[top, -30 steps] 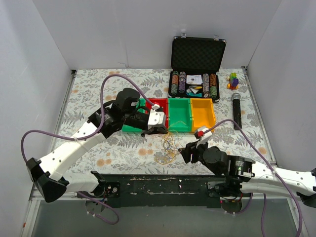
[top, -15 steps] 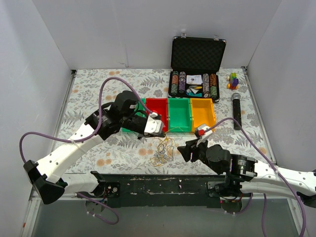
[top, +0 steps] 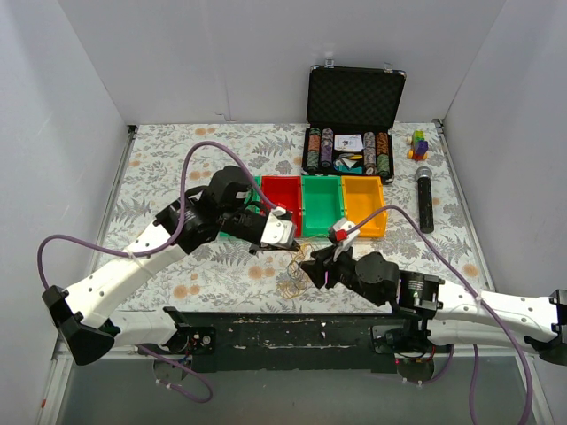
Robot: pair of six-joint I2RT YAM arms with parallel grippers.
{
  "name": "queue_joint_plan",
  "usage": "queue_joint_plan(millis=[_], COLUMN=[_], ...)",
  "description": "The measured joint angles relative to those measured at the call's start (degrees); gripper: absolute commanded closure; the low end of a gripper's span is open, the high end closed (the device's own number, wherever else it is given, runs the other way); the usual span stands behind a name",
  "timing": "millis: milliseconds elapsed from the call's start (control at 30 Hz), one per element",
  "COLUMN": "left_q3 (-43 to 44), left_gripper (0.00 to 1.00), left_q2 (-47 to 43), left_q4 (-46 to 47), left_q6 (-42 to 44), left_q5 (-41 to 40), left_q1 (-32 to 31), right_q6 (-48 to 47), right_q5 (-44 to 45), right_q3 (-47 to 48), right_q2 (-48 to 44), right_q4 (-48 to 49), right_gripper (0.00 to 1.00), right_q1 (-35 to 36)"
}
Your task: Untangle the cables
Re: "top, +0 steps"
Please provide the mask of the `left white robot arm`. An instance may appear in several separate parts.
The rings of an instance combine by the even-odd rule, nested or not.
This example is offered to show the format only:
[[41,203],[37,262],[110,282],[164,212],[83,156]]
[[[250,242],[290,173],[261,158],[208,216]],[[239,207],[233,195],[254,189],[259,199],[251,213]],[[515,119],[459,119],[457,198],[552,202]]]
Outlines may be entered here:
[[297,251],[292,211],[251,199],[256,186],[241,168],[225,166],[206,186],[185,190],[160,211],[117,258],[65,289],[46,289],[43,302],[75,363],[91,364],[119,346],[154,344],[171,354],[188,347],[189,326],[173,307],[149,312],[119,307],[220,233],[250,243],[252,252]]

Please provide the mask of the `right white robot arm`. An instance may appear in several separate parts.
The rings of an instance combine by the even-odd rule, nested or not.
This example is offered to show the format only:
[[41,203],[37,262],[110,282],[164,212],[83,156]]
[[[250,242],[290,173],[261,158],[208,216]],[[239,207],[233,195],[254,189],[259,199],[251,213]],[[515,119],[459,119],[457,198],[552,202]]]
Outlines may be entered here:
[[480,344],[517,347],[547,363],[566,363],[566,292],[546,297],[472,293],[431,274],[401,270],[374,251],[354,259],[350,251],[329,247],[311,253],[300,269],[317,288],[340,283],[376,306],[409,322],[386,332],[381,341],[420,352],[429,344]]

